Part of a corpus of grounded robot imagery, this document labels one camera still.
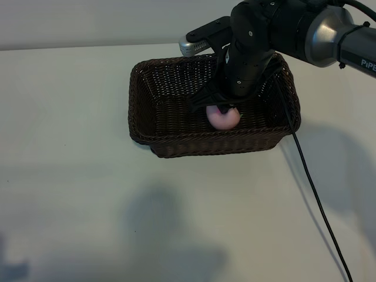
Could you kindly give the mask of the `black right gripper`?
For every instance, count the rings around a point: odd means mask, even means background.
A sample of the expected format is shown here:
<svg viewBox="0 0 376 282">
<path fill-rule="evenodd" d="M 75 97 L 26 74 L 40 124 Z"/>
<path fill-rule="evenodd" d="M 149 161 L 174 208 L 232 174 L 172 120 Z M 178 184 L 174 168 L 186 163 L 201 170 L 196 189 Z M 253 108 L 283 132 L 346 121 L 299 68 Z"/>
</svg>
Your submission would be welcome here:
<svg viewBox="0 0 376 282">
<path fill-rule="evenodd" d="M 258 46 L 245 47 L 239 41 L 232 41 L 224 57 L 221 87 L 231 97 L 248 97 L 254 93 L 261 76 L 267 67 L 274 50 L 264 51 Z M 226 97 L 218 88 L 201 88 L 189 96 L 190 112 L 206 106 L 219 106 L 220 113 L 235 109 L 226 104 Z"/>
</svg>

